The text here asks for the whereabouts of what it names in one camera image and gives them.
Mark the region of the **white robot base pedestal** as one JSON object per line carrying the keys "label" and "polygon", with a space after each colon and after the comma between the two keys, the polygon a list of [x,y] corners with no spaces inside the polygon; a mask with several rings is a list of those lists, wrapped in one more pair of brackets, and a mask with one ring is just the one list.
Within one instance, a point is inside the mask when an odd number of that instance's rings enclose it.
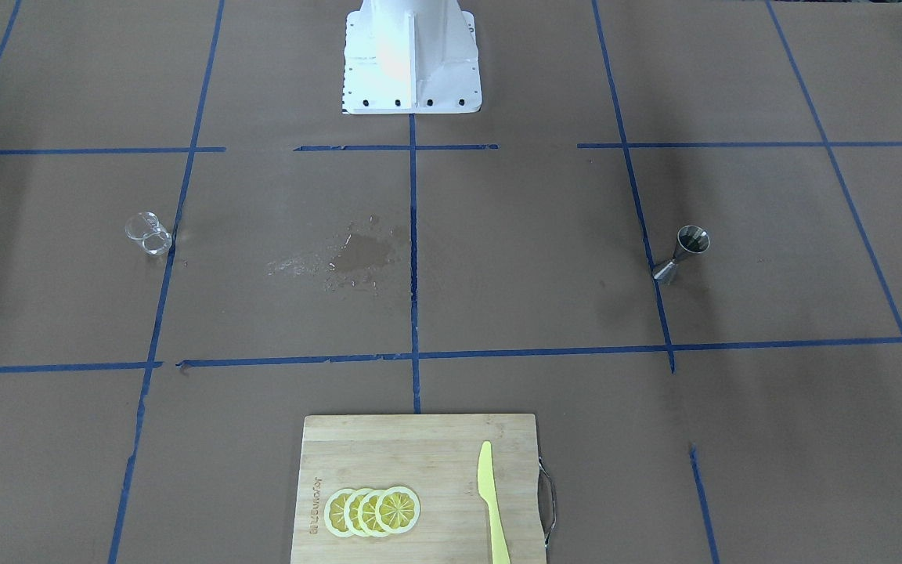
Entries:
{"label": "white robot base pedestal", "polygon": [[476,23],[457,1],[364,1],[345,26],[344,114],[472,114]]}

